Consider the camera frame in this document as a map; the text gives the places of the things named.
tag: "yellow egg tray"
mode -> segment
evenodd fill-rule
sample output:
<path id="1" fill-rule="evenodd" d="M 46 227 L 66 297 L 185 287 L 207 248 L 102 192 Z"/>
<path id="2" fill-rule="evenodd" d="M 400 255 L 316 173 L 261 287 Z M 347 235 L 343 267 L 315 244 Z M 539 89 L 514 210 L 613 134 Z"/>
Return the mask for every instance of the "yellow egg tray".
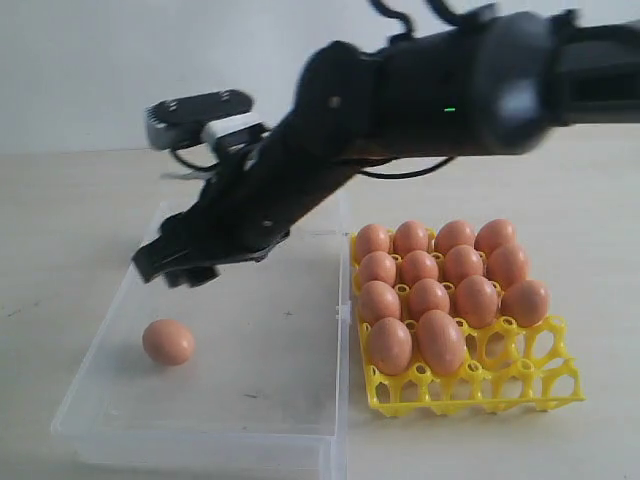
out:
<path id="1" fill-rule="evenodd" d="M 431 238 L 435 237 L 431 229 L 429 234 Z M 351 252 L 354 241 L 355 235 L 352 235 Z M 442 255 L 435 252 L 432 255 L 441 266 Z M 352 294 L 357 300 L 360 288 L 353 253 L 351 265 Z M 443 285 L 449 295 L 453 295 L 455 287 L 446 282 Z M 495 283 L 494 286 L 501 296 L 500 286 Z M 567 326 L 561 317 L 549 315 L 530 328 L 519 327 L 513 318 L 499 317 L 493 325 L 481 330 L 471 328 L 463 318 L 456 318 L 466 338 L 466 360 L 454 375 L 440 377 L 431 372 L 418 353 L 417 324 L 407 318 L 406 313 L 409 287 L 397 284 L 395 290 L 402 303 L 402 321 L 413 338 L 411 365 L 401 375 L 384 375 L 369 362 L 365 345 L 371 326 L 359 318 L 357 308 L 353 309 L 367 397 L 372 409 L 388 417 L 401 417 L 417 408 L 430 408 L 438 415 L 453 415 L 471 407 L 497 413 L 523 404 L 548 411 L 585 400 L 579 371 L 564 343 Z M 553 343 L 544 355 L 536 357 L 536 341 L 543 335 L 548 338 L 549 334 Z M 554 395 L 554 387 L 560 383 L 563 390 L 566 384 L 572 384 L 571 392 Z"/>

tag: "table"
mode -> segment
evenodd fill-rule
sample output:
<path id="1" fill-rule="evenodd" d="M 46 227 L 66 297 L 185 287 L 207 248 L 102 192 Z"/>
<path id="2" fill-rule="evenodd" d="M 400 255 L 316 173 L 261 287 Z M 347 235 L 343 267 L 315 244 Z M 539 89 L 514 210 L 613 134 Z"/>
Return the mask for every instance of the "table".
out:
<path id="1" fill-rule="evenodd" d="M 633 126 L 567 129 L 527 156 L 346 187 L 352 230 L 512 219 L 553 313 L 567 319 L 587 395 L 550 413 L 385 419 L 366 407 L 352 335 L 350 479 L 636 478 L 639 138 Z M 147 151 L 3 156 L 0 166 L 0 476 L 177 478 L 77 464 L 49 425 L 158 203 L 194 197 L 200 184 L 160 180 L 178 167 Z"/>

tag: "transparent plastic box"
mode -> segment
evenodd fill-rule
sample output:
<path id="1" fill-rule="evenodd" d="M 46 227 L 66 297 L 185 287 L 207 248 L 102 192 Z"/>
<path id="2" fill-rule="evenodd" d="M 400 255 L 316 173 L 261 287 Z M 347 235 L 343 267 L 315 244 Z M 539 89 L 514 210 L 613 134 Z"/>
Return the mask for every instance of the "transparent plastic box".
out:
<path id="1" fill-rule="evenodd" d="M 266 260 L 223 266 L 199 288 L 145 285 L 129 268 L 53 420 L 54 437 L 89 463 L 346 478 L 343 206 L 341 196 L 327 200 Z M 145 241 L 181 209 L 163 205 Z M 145 327 L 165 317 L 195 336 L 183 366 L 157 366 L 142 350 Z"/>

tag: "robotic arm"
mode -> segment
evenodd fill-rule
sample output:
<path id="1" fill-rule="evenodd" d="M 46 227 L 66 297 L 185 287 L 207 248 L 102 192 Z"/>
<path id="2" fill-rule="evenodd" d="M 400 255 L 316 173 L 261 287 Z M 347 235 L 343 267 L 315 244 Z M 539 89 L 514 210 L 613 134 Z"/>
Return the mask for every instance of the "robotic arm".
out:
<path id="1" fill-rule="evenodd" d="M 414 38 L 407 15 L 370 0 L 405 32 L 374 53 L 333 42 L 305 66 L 291 111 L 272 130 L 230 90 L 148 110 L 151 146 L 208 177 L 197 202 L 163 222 L 133 257 L 145 282 L 195 287 L 217 265 L 260 261 L 290 227 L 356 174 L 408 178 L 463 155 L 514 155 L 553 127 L 640 123 L 640 23 L 580 28 L 575 12 L 497 16 L 492 5 Z M 206 143 L 218 162 L 179 151 Z M 446 157 L 430 169 L 367 170 L 398 158 Z"/>

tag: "egg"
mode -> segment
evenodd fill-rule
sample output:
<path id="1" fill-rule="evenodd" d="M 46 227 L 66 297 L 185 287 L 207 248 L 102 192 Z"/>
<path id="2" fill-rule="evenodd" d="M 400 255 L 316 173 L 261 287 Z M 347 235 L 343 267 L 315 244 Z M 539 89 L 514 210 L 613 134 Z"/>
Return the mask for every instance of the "egg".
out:
<path id="1" fill-rule="evenodd" d="M 446 256 L 453 247 L 458 245 L 473 247 L 475 237 L 476 234 L 471 224 L 464 220 L 453 220 L 440 229 L 433 248 L 436 252 Z"/>
<path id="2" fill-rule="evenodd" d="M 369 360 L 385 375 L 400 375 L 409 368 L 411 333 L 397 318 L 383 318 L 371 327 L 366 345 Z"/>
<path id="3" fill-rule="evenodd" d="M 449 313 L 451 300 L 449 293 L 432 278 L 424 278 L 417 282 L 409 292 L 409 315 L 412 319 L 419 319 L 429 310 L 441 310 Z"/>
<path id="4" fill-rule="evenodd" d="M 436 375 L 454 374 L 466 357 L 464 335 L 456 321 L 439 310 L 425 313 L 416 329 L 420 355 Z"/>
<path id="5" fill-rule="evenodd" d="M 372 280 L 380 280 L 387 285 L 396 283 L 396 261 L 385 252 L 371 252 L 362 259 L 358 267 L 358 281 L 364 285 Z"/>
<path id="6" fill-rule="evenodd" d="M 503 245 L 516 241 L 516 229 L 509 220 L 497 218 L 486 223 L 478 232 L 475 249 L 483 252 L 487 258 Z"/>
<path id="7" fill-rule="evenodd" d="M 404 257 L 414 250 L 427 251 L 429 247 L 429 232 L 427 227 L 415 220 L 404 222 L 398 227 L 393 236 L 393 251 Z"/>
<path id="8" fill-rule="evenodd" d="M 493 284 L 481 275 L 465 278 L 454 293 L 456 314 L 472 328 L 485 328 L 496 321 L 498 292 Z"/>
<path id="9" fill-rule="evenodd" d="M 161 319 L 145 328 L 142 347 L 154 362 L 176 366 L 191 358 L 195 350 L 195 340 L 191 331 L 180 322 Z"/>
<path id="10" fill-rule="evenodd" d="M 473 247 L 458 245 L 444 257 L 443 272 L 444 278 L 457 286 L 467 277 L 484 273 L 482 257 Z"/>
<path id="11" fill-rule="evenodd" d="M 487 278 L 499 283 L 505 291 L 528 276 L 529 257 L 517 243 L 503 245 L 487 260 Z"/>
<path id="12" fill-rule="evenodd" d="M 362 287 L 358 296 L 358 313 L 364 322 L 374 325 L 386 317 L 400 318 L 400 297 L 384 282 L 373 280 Z"/>
<path id="13" fill-rule="evenodd" d="M 391 250 L 389 231 L 382 225 L 371 223 L 360 229 L 356 235 L 354 253 L 356 263 L 371 252 L 386 252 Z"/>
<path id="14" fill-rule="evenodd" d="M 400 262 L 400 281 L 413 287 L 423 278 L 438 279 L 438 264 L 429 253 L 416 250 Z"/>
<path id="15" fill-rule="evenodd" d="M 527 328 L 537 325 L 547 316 L 550 302 L 551 295 L 544 283 L 524 280 L 504 292 L 500 309 L 503 315 Z"/>

